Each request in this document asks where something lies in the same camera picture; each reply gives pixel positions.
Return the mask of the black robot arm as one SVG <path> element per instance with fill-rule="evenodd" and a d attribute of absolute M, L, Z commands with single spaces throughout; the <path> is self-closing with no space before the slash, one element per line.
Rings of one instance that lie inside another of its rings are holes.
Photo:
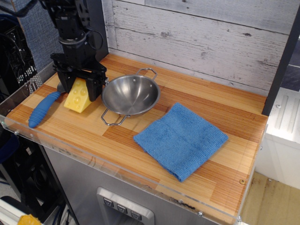
<path fill-rule="evenodd" d="M 101 4 L 91 0 L 42 0 L 59 33 L 62 53 L 52 53 L 54 70 L 69 93 L 76 78 L 86 81 L 90 101 L 95 101 L 108 82 L 100 63 L 108 54 Z"/>

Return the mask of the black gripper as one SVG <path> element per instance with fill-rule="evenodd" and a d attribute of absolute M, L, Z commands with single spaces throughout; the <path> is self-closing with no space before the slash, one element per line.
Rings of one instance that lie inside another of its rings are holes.
<path fill-rule="evenodd" d="M 89 44 L 92 49 L 96 49 L 85 38 L 60 38 L 59 43 L 63 47 L 63 53 L 53 53 L 51 59 L 64 91 L 69 93 L 75 79 L 79 77 L 86 80 L 89 99 L 91 102 L 95 101 L 106 85 L 107 69 L 98 61 L 86 61 L 88 51 L 85 45 Z"/>

